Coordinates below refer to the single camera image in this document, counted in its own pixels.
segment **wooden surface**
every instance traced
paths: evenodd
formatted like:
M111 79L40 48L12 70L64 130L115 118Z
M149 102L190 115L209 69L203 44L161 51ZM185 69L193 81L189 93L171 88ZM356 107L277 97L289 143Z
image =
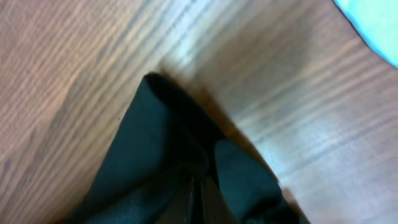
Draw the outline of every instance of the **wooden surface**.
M396 223L398 71L329 0L1 0L0 223L82 200L150 70L312 223Z

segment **wooden table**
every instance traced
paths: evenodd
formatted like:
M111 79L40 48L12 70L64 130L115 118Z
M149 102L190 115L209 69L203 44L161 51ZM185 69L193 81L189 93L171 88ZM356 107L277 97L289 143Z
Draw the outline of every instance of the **wooden table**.
M398 218L398 71L329 0L0 1L0 223L82 200L142 78L168 73L313 223Z

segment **wooden floor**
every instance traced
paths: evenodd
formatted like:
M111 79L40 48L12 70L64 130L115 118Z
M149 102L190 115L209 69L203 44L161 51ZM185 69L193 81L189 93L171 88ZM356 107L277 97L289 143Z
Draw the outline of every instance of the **wooden floor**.
M150 70L312 223L396 223L398 70L331 0L0 0L0 223L82 200Z

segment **garment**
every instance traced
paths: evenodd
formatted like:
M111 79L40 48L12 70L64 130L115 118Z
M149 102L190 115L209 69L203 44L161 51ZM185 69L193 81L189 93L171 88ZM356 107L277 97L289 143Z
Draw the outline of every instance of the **garment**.
M166 78L146 75L65 223L300 223L270 173Z

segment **turquoise object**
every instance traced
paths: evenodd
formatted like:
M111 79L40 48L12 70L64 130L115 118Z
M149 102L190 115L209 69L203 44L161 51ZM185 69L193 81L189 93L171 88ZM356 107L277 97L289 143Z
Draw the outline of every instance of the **turquoise object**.
M398 0L335 0L369 47L398 67Z

